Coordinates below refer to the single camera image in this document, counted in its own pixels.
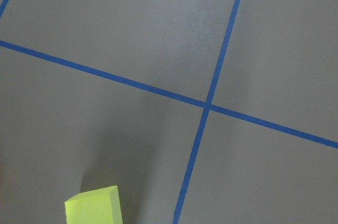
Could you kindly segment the yellow foam block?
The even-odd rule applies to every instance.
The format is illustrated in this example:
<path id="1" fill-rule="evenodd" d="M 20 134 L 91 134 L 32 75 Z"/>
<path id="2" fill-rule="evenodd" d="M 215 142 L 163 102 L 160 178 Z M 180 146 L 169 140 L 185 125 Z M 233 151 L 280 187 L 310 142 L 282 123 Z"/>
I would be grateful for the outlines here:
<path id="1" fill-rule="evenodd" d="M 81 192 L 64 203 L 67 224 L 123 223 L 118 186 Z"/>

